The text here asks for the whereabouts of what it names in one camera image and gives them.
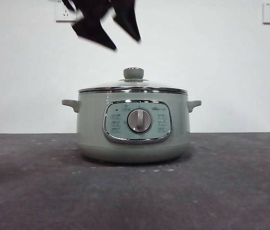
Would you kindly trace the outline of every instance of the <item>stainless steel rim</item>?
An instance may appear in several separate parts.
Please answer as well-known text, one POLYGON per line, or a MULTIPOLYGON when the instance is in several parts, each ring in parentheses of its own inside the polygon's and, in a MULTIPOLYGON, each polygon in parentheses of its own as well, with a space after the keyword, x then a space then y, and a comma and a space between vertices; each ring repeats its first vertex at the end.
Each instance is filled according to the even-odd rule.
POLYGON ((174 93, 186 94, 186 90, 174 88, 157 88, 157 87, 101 87, 80 89, 79 93, 109 93, 109 92, 148 92, 148 93, 174 93))

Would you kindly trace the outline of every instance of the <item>icon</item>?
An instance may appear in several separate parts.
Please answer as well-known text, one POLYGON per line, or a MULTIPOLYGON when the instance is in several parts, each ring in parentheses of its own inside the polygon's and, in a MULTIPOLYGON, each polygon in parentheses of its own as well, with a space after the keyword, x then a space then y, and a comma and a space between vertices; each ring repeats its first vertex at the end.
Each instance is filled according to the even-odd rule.
POLYGON ((112 120, 119 120, 120 119, 120 114, 113 114, 112 115, 112 120))
POLYGON ((122 111, 130 111, 130 107, 127 104, 124 104, 124 106, 122 107, 122 111))
POLYGON ((158 119, 166 119, 166 115, 165 114, 158 114, 158 119))
POLYGON ((120 133, 120 127, 112 127, 112 133, 120 133))
POLYGON ((120 121, 112 121, 112 126, 120 126, 120 121))
POLYGON ((165 127, 158 127, 159 133, 165 133, 165 127))
POLYGON ((157 123, 158 123, 158 126, 166 126, 166 121, 165 120, 160 120, 157 123))

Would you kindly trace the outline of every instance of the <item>control panel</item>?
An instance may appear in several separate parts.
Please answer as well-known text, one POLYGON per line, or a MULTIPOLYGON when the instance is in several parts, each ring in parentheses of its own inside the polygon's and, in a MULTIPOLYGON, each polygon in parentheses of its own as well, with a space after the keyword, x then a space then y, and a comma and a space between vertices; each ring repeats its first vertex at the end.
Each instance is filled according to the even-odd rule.
POLYGON ((169 107, 164 102, 125 100, 110 103, 104 113, 103 131, 113 142, 161 142, 172 130, 169 107))

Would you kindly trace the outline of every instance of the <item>pot handle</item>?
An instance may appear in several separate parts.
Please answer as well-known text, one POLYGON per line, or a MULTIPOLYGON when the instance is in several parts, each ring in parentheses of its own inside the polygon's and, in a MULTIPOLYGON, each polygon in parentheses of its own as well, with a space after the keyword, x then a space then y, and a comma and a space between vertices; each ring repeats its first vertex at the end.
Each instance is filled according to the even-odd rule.
POLYGON ((197 106, 199 106, 201 104, 202 104, 201 101, 190 101, 190 102, 187 102, 188 112, 191 113, 194 107, 197 107, 197 106))
POLYGON ((73 111, 78 113, 81 102, 75 100, 62 100, 62 105, 67 105, 73 108, 73 111))

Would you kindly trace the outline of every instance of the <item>lid knob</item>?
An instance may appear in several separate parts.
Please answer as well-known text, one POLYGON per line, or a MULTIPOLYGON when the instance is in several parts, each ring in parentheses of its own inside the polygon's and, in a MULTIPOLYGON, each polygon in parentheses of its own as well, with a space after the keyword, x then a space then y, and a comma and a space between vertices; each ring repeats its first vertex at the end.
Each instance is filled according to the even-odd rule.
POLYGON ((142 79, 144 77, 144 70, 137 67, 130 67, 124 69, 125 79, 142 79))

